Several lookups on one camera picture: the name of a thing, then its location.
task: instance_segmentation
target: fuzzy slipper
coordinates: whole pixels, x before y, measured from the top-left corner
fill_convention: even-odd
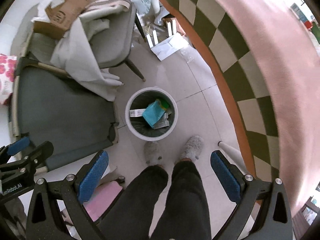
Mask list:
[[[144,145],[144,156],[148,166],[163,165],[162,152],[157,142],[146,142]]]
[[[193,162],[199,159],[204,145],[204,140],[196,135],[191,137],[188,142],[182,148],[182,153],[180,154],[180,160],[184,158],[189,158]]]

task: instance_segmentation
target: orange trim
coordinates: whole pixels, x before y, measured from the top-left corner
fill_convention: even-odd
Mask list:
[[[173,8],[167,2],[167,0],[159,0],[159,1],[164,5],[164,7],[172,15],[176,17],[176,19],[178,20],[179,24],[188,35],[188,38],[191,40],[194,47],[198,50],[199,54],[202,56],[204,61],[211,68],[212,74],[214,75],[214,78],[217,82],[220,93],[222,95],[223,101],[227,107],[227,110],[229,112],[233,125],[235,127],[237,140],[239,143],[241,155],[244,159],[245,166],[250,174],[252,174],[253,176],[256,176],[253,156],[251,154],[249,142],[247,139],[247,135],[245,133],[245,129],[242,123],[241,116],[239,114],[237,104],[233,99],[232,93],[222,75],[222,72],[215,58],[213,57],[209,48],[203,43],[199,35],[193,29],[193,26],[188,22],[188,20],[186,20],[185,17],[179,11]]]

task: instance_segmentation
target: white stick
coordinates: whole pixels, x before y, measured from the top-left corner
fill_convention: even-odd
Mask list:
[[[148,43],[149,43],[149,47],[152,48],[153,47],[153,43],[152,43],[152,40],[151,40],[151,37],[150,37],[149,33],[147,34],[147,40],[148,40]]]
[[[172,36],[172,29],[171,29],[171,23],[170,22],[167,22],[167,29],[168,29],[169,37]]]
[[[153,35],[153,40],[155,41],[155,46],[156,46],[159,43],[156,30],[152,31],[152,35]]]
[[[177,25],[176,25],[176,20],[172,20],[172,33],[176,34],[177,33]]]
[[[245,174],[249,174],[247,171],[247,168],[244,164],[244,160],[242,158],[241,152],[237,149],[234,149],[228,144],[225,144],[224,142],[220,141],[218,143],[218,146],[224,150],[224,152],[236,163],[239,169],[242,170],[242,172],[245,172]]]

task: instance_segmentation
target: checkered tile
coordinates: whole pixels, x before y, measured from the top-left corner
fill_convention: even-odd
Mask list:
[[[279,140],[267,86],[244,38],[215,0],[167,0],[193,25],[215,57],[237,102],[257,177],[279,176]]]

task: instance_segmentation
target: screw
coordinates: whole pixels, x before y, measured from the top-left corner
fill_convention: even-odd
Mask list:
[[[276,178],[275,181],[276,181],[276,184],[279,184],[279,185],[282,184],[282,180],[279,178]]]
[[[244,176],[244,178],[245,178],[247,181],[253,181],[253,177],[252,177],[252,175],[250,175],[250,174],[246,174],[246,175]]]
[[[72,181],[75,178],[75,176],[73,174],[69,174],[68,176],[66,176],[67,181]]]
[[[41,185],[42,183],[44,183],[44,178],[40,178],[37,180],[37,184]]]

